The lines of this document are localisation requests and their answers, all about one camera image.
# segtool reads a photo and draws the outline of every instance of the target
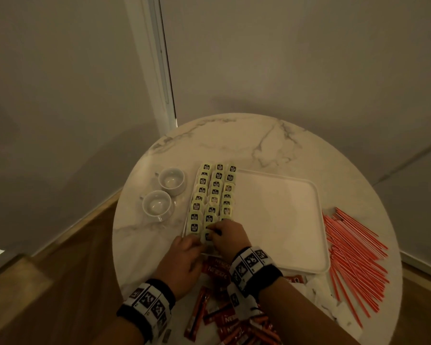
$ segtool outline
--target floor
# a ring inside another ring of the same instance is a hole
[[[0,344],[88,344],[115,317],[121,304],[112,260],[115,208],[110,203],[51,247],[0,274],[0,310],[6,311],[0,314]],[[431,345],[431,278],[409,266],[404,272],[391,345]],[[11,282],[14,289],[4,287]],[[4,304],[13,298],[28,302],[19,309]]]

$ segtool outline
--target white marble surface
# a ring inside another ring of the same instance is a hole
[[[381,264],[391,283],[378,314],[368,319],[358,312],[364,325],[360,342],[389,343],[400,309],[402,268],[396,235],[383,204],[364,176],[333,146],[303,128],[267,116],[222,114],[191,121],[159,139],[137,162],[113,223],[113,259],[124,297],[150,276],[173,238],[181,234],[192,188],[187,186],[175,198],[176,210],[162,224],[144,220],[140,195],[159,189],[155,172],[166,167],[183,169],[192,184],[204,161],[234,161],[244,169],[309,179],[318,188],[324,211],[339,207],[377,232],[389,247],[389,257]],[[176,339],[181,339],[197,289],[173,310]],[[211,342],[216,343],[209,336],[197,338],[199,344]]]

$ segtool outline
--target rectangular tray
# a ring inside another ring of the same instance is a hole
[[[330,259],[318,190],[309,180],[236,171],[233,220],[281,269],[320,274]]]

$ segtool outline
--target white cup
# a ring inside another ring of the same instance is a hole
[[[170,196],[177,196],[185,190],[185,173],[179,168],[166,168],[161,173],[155,173],[163,191]]]
[[[167,192],[155,190],[144,197],[142,209],[150,219],[162,222],[174,213],[174,202]]]

